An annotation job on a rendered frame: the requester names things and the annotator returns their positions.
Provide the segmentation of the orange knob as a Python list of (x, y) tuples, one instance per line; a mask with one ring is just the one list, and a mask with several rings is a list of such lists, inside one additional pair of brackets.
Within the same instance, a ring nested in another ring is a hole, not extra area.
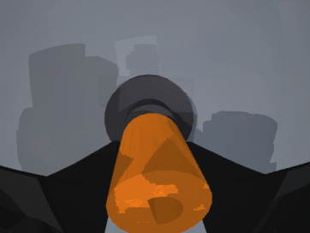
[(212, 192), (176, 124), (138, 116), (118, 148), (107, 214), (127, 233), (182, 233), (203, 220)]

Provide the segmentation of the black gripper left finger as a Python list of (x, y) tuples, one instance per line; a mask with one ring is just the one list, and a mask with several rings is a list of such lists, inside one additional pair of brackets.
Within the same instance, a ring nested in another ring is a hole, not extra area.
[(45, 221), (54, 233), (104, 233), (120, 145), (114, 140), (47, 177), (0, 165), (0, 206)]

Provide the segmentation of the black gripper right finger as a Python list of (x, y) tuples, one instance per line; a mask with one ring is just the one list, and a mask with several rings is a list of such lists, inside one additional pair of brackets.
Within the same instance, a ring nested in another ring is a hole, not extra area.
[(310, 161), (270, 174), (186, 141), (212, 192), (206, 233), (258, 233), (282, 197), (310, 185)]

